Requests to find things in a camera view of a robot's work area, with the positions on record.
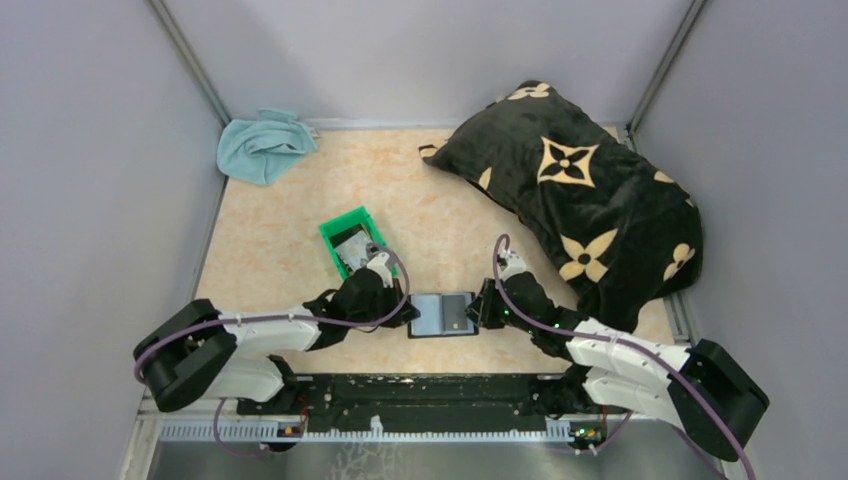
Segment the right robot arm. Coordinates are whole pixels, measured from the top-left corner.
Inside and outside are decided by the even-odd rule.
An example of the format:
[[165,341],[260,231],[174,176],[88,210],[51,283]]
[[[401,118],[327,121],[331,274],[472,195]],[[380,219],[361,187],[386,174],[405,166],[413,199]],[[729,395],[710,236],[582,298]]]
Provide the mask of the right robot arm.
[[485,329],[522,330],[546,355],[571,362],[576,370],[564,376],[565,395],[574,408],[595,404],[654,417],[723,461],[739,460],[770,405],[720,344],[639,339],[555,305],[528,272],[485,279],[466,312]]

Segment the green plastic bin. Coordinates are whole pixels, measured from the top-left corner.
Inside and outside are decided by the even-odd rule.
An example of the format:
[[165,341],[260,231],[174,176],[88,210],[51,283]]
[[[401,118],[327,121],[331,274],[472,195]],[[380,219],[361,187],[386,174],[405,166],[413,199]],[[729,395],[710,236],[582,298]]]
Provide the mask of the green plastic bin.
[[377,252],[374,245],[386,245],[364,206],[320,224],[319,232],[342,279],[368,263]]

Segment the black card holder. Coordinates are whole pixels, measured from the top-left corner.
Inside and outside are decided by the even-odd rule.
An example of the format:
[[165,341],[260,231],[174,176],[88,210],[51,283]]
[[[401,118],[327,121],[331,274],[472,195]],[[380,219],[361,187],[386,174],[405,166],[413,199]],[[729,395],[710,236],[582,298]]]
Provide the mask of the black card holder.
[[407,326],[410,339],[452,338],[479,334],[476,323],[466,315],[471,292],[413,294],[410,302],[419,316]]

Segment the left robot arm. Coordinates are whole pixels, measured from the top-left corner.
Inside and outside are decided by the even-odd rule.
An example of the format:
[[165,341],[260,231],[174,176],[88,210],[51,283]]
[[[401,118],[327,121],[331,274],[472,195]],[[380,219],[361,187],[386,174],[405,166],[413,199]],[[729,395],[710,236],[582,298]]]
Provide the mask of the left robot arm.
[[208,299],[193,300],[135,347],[134,375],[163,413],[211,398],[287,407],[297,377],[284,353],[328,348],[352,329],[398,328],[419,315],[397,281],[368,268],[282,312],[225,315]]

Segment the white gold VIP card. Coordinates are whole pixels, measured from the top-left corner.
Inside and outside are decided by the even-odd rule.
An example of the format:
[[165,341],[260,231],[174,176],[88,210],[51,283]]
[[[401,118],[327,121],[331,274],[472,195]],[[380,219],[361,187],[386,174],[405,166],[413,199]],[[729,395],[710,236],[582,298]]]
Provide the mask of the white gold VIP card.
[[371,237],[365,231],[357,231],[342,241],[334,251],[342,264],[351,271],[365,267],[371,258]]

